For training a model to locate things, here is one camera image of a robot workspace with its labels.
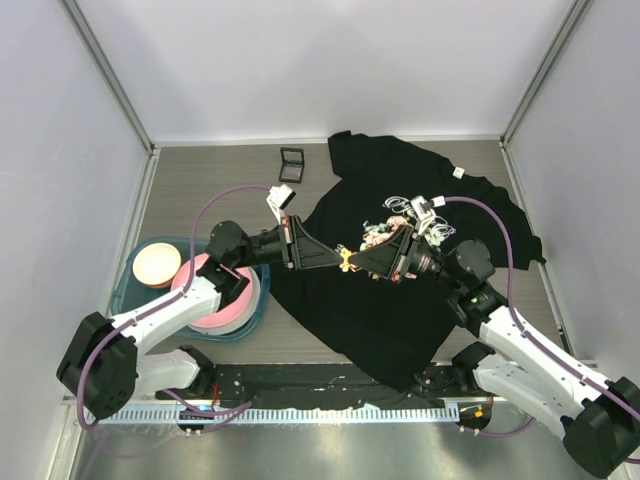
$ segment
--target cable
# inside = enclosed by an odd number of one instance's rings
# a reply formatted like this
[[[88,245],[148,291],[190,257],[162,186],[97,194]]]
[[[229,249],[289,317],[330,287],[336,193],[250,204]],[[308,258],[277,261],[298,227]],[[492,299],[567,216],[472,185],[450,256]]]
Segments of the cable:
[[[464,430],[465,432],[471,432],[474,435],[477,435],[479,437],[509,438],[509,437],[515,437],[516,435],[520,435],[522,432],[526,432],[527,430],[529,430],[529,428],[531,428],[531,426],[533,424],[534,424],[533,417],[531,417],[531,418],[529,418],[529,421],[527,423],[525,423],[520,428],[517,428],[516,430],[513,430],[512,432],[492,433],[492,432],[485,432],[484,430],[476,430],[476,429],[465,427],[465,426],[461,427],[461,431]]]
[[[413,378],[416,382],[420,384],[422,388],[426,390],[444,390],[455,381],[455,378],[452,378],[447,383],[445,383],[442,387],[432,387],[431,384],[424,382],[417,374],[414,375]]]
[[[162,392],[169,395],[176,402],[187,407],[187,409],[189,409],[190,411],[197,413],[199,417],[207,417],[207,418],[224,417],[225,415],[229,415],[230,413],[236,413],[236,412],[242,413],[251,406],[251,402],[245,402],[242,405],[235,408],[230,408],[229,410],[224,410],[220,412],[207,412],[204,410],[200,410],[195,405],[191,405],[190,403],[185,402],[182,398],[180,398],[180,396],[178,396],[176,393],[172,392],[171,390],[163,390]]]
[[[216,430],[220,430],[223,427],[226,427],[229,423],[231,423],[233,420],[235,420],[236,418],[238,418],[240,415],[242,415],[250,406],[251,406],[251,402],[247,402],[244,405],[241,405],[238,408],[244,407],[242,408],[240,411],[236,411],[233,415],[231,415],[231,417],[223,420],[220,423],[216,423],[214,425],[211,425],[210,427],[207,428],[203,428],[202,430],[200,430],[200,434],[203,433],[211,433],[211,432],[215,432]],[[91,469],[93,468],[94,463],[96,462],[97,458],[98,458],[98,454],[99,453],[104,453],[105,455],[109,455],[110,457],[113,458],[117,458],[119,460],[133,460],[136,458],[141,458],[144,457],[145,455],[147,455],[148,453],[152,452],[153,450],[156,450],[158,447],[161,447],[162,445],[165,445],[173,440],[175,440],[178,437],[182,437],[185,436],[184,432],[180,431],[180,432],[176,432],[173,433],[165,438],[163,438],[162,440],[156,442],[154,445],[144,449],[141,452],[138,453],[116,453],[113,452],[109,449],[107,449],[104,446],[104,443],[106,442],[108,435],[102,437],[101,439],[98,440],[98,443],[96,444],[93,453],[91,454],[91,457],[89,457],[89,461],[87,462],[87,465],[84,468],[84,472],[82,474],[82,476],[80,477],[81,480],[86,480],[89,476],[89,473],[91,471]]]
[[[627,412],[629,415],[631,415],[631,417],[633,417],[634,420],[636,420],[637,422],[640,422],[640,412],[636,411],[634,408],[632,408],[629,405],[627,405],[620,398],[618,398],[616,395],[611,393],[606,388],[603,388],[602,386],[600,386],[597,382],[595,382],[591,378],[589,378],[589,377],[587,377],[585,375],[582,375],[581,372],[579,372],[578,370],[573,368],[571,365],[569,365],[567,362],[565,362],[562,358],[560,358],[558,355],[556,355],[552,350],[547,348],[542,342],[540,342],[535,336],[533,336],[531,334],[531,332],[529,332],[525,328],[525,326],[522,324],[522,321],[518,317],[518,314],[517,314],[517,312],[515,310],[515,306],[514,306],[514,302],[513,302],[513,274],[514,274],[514,267],[513,267],[513,249],[511,247],[511,237],[509,237],[509,232],[507,232],[507,227],[504,225],[504,223],[502,222],[502,220],[500,219],[498,214],[496,212],[494,212],[491,209],[491,207],[489,207],[488,205],[484,204],[483,202],[481,202],[479,200],[476,200],[475,198],[469,198],[469,197],[445,197],[444,201],[445,201],[445,203],[456,203],[456,202],[457,203],[470,203],[472,205],[480,207],[482,210],[487,212],[489,214],[489,216],[491,216],[491,218],[493,218],[495,220],[495,222],[498,224],[498,226],[500,227],[500,231],[502,232],[502,236],[504,237],[504,241],[505,241],[506,246],[507,246],[507,266],[508,266],[508,271],[507,271],[507,304],[508,304],[509,312],[511,313],[511,317],[513,318],[513,321],[517,325],[517,327],[520,330],[520,332],[526,338],[528,338],[536,347],[538,347],[539,350],[541,350],[545,355],[547,355],[549,358],[554,360],[558,365],[560,365],[562,368],[564,368],[572,376],[574,376],[576,379],[578,379],[581,382],[589,385],[590,387],[592,387],[593,389],[595,389],[596,391],[598,391],[599,393],[601,393],[602,395],[607,397],[609,400],[614,402],[616,405],[618,405],[620,408],[622,408],[625,412]]]
[[[86,418],[85,418],[85,416],[84,416],[84,393],[85,393],[85,388],[86,388],[86,384],[87,384],[87,379],[89,378],[89,372],[91,371],[91,367],[93,366],[94,362],[96,361],[96,358],[98,358],[98,355],[100,355],[100,353],[102,352],[104,347],[107,346],[107,344],[111,340],[113,340],[116,336],[118,336],[118,334],[122,333],[123,330],[129,328],[130,326],[138,323],[141,320],[144,320],[145,318],[149,317],[150,315],[153,315],[154,313],[159,312],[163,308],[174,304],[175,302],[177,302],[180,298],[182,298],[189,291],[189,288],[191,288],[191,284],[193,283],[193,278],[195,277],[195,262],[194,262],[194,258],[196,256],[195,255],[195,253],[196,253],[196,235],[197,235],[197,232],[198,232],[198,224],[200,223],[200,220],[202,219],[202,216],[207,211],[207,209],[211,205],[213,205],[215,202],[217,202],[219,199],[221,199],[222,197],[224,197],[226,195],[229,195],[230,193],[239,192],[241,190],[267,190],[267,191],[269,191],[269,187],[266,187],[264,185],[242,185],[242,186],[239,186],[239,187],[234,187],[234,188],[230,188],[228,190],[225,190],[224,192],[221,192],[221,193],[217,194],[211,200],[209,200],[200,209],[200,211],[198,212],[198,215],[196,216],[196,218],[195,218],[195,220],[193,222],[193,225],[191,227],[191,242],[190,242],[190,248],[189,248],[189,255],[190,255],[190,257],[189,257],[189,278],[187,279],[187,283],[185,283],[183,289],[182,290],[178,290],[177,294],[174,295],[173,297],[169,298],[168,300],[162,302],[159,305],[156,305],[153,308],[150,308],[146,312],[141,313],[136,318],[131,318],[131,319],[127,320],[122,325],[120,325],[119,327],[117,327],[114,330],[112,330],[111,332],[109,332],[109,334],[107,334],[107,336],[104,337],[98,343],[98,345],[96,345],[96,347],[93,349],[93,351],[89,354],[89,357],[87,358],[87,361],[84,363],[84,366],[82,367],[82,372],[80,373],[80,379],[78,380],[78,389],[77,389],[77,393],[76,393],[76,412],[77,412],[77,415],[78,415],[78,423],[80,424],[80,426],[84,430],[92,430],[98,425],[98,420],[97,419],[93,423],[88,423]]]
[[[218,382],[212,385],[213,387],[213,399],[211,400],[211,411],[215,412],[216,410],[216,402],[218,401]]]

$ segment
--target pink plate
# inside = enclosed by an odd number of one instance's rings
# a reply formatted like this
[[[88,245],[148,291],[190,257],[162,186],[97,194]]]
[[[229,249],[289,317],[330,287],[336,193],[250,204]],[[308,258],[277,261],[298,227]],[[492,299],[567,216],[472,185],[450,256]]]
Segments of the pink plate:
[[[204,265],[204,262],[207,261],[209,255],[203,253],[202,255],[198,255],[195,258],[196,262],[196,271]],[[173,279],[171,283],[171,290],[176,290],[177,288],[182,287],[185,283],[187,283],[187,278],[189,278],[189,263],[187,262]],[[238,268],[237,269],[240,275],[249,279],[249,285],[244,291],[240,294],[238,299],[233,302],[231,305],[227,305],[223,310],[214,313],[212,315],[207,315],[206,317],[202,317],[195,322],[192,322],[191,325],[199,328],[216,328],[226,325],[230,322],[233,322],[249,305],[249,300],[251,300],[251,294],[253,292],[253,279],[251,278],[251,273],[248,268]]]

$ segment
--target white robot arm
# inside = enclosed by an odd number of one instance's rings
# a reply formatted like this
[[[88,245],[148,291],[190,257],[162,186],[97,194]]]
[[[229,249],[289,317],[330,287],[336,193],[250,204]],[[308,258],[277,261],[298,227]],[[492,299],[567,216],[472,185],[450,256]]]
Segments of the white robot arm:
[[[269,232],[250,237],[234,222],[217,224],[206,248],[209,260],[185,290],[167,293],[113,319],[98,313],[86,317],[58,368],[60,381],[77,394],[85,362],[95,346],[134,319],[100,352],[99,362],[86,378],[85,405],[93,415],[106,418],[133,396],[164,389],[175,389],[183,396],[208,394],[215,369],[196,349],[147,353],[180,328],[237,298],[246,279],[229,268],[281,263],[301,270],[343,262],[336,251],[311,237],[298,217],[284,214],[293,196],[286,185],[270,190],[267,203],[278,227]],[[434,250],[426,234],[435,218],[432,208],[443,203],[441,198],[428,202],[416,197],[411,201],[418,217],[415,227],[400,226],[384,243],[351,255],[349,263],[392,282],[428,277],[447,285],[459,325],[482,342],[454,357],[453,367],[462,381],[504,397],[529,413],[563,439],[580,466],[606,478],[640,446],[640,422],[629,413],[640,409],[640,389],[625,377],[614,383],[578,362],[513,307],[510,310],[507,300],[487,281],[495,268],[481,242],[464,241],[447,255]]]

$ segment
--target metal corner post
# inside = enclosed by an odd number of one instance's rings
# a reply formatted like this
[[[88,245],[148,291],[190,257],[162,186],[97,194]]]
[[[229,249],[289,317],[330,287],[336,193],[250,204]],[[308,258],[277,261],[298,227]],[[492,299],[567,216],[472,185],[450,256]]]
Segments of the metal corner post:
[[[109,90],[113,94],[116,102],[122,109],[125,117],[129,121],[131,128],[133,128],[136,136],[142,143],[143,148],[147,152],[147,155],[152,155],[153,153],[153,142],[149,138],[149,134],[142,125],[140,121],[140,117],[136,113],[129,97],[127,96],[122,84],[118,80],[117,75],[115,74],[113,67],[109,63],[107,56],[105,55],[102,47],[100,46],[100,42],[96,38],[96,35],[93,33],[87,18],[84,16],[82,9],[78,5],[77,0],[58,0],[60,5],[67,13],[69,20],[73,24],[76,32],[80,36],[82,43],[86,47],[91,59],[93,60],[96,68],[100,72],[100,75],[104,79],[105,83],[109,87]]]
[[[518,104],[518,107],[516,108],[513,116],[511,117],[511,120],[509,120],[507,129],[505,130],[504,135],[502,135],[501,139],[504,145],[508,146],[513,139],[516,131],[522,124],[524,117],[526,116],[527,112],[538,96],[538,93],[551,74],[553,67],[555,67],[555,65],[558,63],[558,60],[560,59],[565,47],[569,43],[571,36],[584,18],[587,10],[592,3],[593,0],[573,1],[573,4],[565,15],[564,20],[560,24],[560,28],[553,38],[551,45],[547,49],[547,52],[545,53],[543,60],[538,67],[538,70],[531,79],[529,86],[525,90],[525,93],[522,96],[522,99],[520,100],[520,103]]]

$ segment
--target white enclosure panel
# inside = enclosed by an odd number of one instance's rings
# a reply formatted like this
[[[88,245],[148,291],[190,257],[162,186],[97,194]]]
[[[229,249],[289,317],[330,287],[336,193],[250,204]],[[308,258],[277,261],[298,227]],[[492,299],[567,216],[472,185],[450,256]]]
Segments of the white enclosure panel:
[[[81,0],[155,141],[501,134],[571,0]]]
[[[58,2],[0,2],[3,480],[44,478],[56,368],[106,304],[144,157]]]
[[[640,2],[596,1],[512,143],[579,358],[640,382]]]

